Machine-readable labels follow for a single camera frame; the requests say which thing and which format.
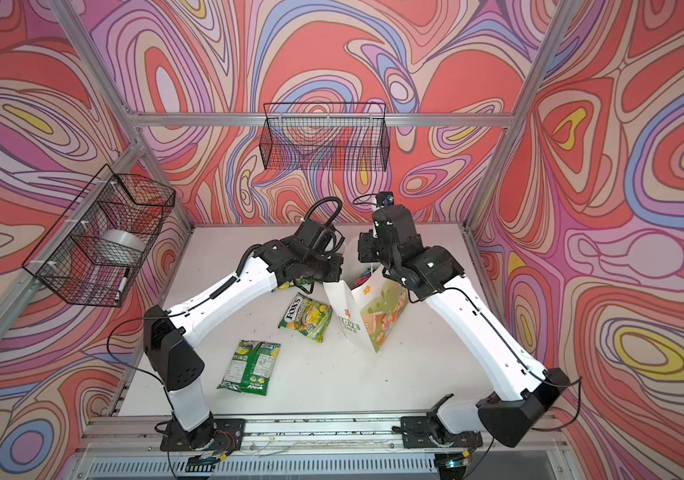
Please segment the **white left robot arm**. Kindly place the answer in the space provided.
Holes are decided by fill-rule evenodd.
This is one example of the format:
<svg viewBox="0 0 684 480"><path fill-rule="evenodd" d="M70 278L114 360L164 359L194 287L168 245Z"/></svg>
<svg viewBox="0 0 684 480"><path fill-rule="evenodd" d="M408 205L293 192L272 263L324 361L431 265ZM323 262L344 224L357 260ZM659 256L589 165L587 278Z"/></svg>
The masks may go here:
<svg viewBox="0 0 684 480"><path fill-rule="evenodd" d="M196 347L228 317L278 286L300 279L330 284L340 279L345 237L331 223L305 219L283 239L246 249L237 268L191 299L167 310L154 306L142 318L143 347L168 396L172 417L161 449L201 451L218 439L240 448L232 427L220 427L205 399L205 362Z"/></svg>

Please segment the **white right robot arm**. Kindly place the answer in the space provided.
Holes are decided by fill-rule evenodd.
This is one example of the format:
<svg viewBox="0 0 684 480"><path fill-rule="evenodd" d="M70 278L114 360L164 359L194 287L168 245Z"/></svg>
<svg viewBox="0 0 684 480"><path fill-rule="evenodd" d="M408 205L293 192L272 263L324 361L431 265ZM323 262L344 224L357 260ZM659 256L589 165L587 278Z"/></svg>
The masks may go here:
<svg viewBox="0 0 684 480"><path fill-rule="evenodd" d="M423 244L405 206L379 206L372 220L373 228L359 237L359 260L380 263L385 278L415 294L453 328L493 386L476 403L483 429L502 445L516 447L573 381L518 343L477 296L458 260L442 246Z"/></svg>

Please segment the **illustrated paper gift bag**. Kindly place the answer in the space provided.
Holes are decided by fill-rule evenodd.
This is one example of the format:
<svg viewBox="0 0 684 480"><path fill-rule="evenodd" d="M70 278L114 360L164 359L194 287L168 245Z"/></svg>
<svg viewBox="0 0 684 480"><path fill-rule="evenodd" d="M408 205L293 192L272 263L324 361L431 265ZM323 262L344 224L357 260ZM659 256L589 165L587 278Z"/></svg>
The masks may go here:
<svg viewBox="0 0 684 480"><path fill-rule="evenodd" d="M364 351L378 353L409 302L409 291L386 278L381 267L368 269L368 276L353 287L340 280L325 283L324 290L348 342Z"/></svg>

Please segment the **green candy bag front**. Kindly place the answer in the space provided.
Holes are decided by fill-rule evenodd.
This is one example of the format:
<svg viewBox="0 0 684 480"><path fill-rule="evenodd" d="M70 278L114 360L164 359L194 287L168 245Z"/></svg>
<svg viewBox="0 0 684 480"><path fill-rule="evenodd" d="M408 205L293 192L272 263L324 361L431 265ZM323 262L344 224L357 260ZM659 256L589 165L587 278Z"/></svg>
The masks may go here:
<svg viewBox="0 0 684 480"><path fill-rule="evenodd" d="M241 340L218 388L266 396L280 349L279 343Z"/></svg>

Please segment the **green yellow Fox's bag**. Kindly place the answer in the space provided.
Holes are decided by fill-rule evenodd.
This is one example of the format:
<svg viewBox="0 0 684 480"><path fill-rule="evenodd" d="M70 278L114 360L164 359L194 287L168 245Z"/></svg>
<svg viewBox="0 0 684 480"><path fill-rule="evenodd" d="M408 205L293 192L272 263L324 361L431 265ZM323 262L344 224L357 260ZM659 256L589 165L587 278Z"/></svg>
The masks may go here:
<svg viewBox="0 0 684 480"><path fill-rule="evenodd" d="M304 278L295 279L278 285L275 288L275 291L283 291L290 288L299 289L301 292L310 295L314 292L315 282L313 280L308 280Z"/></svg>
<svg viewBox="0 0 684 480"><path fill-rule="evenodd" d="M332 314L330 305L297 294L281 317L279 327L297 331L308 339L322 343Z"/></svg>

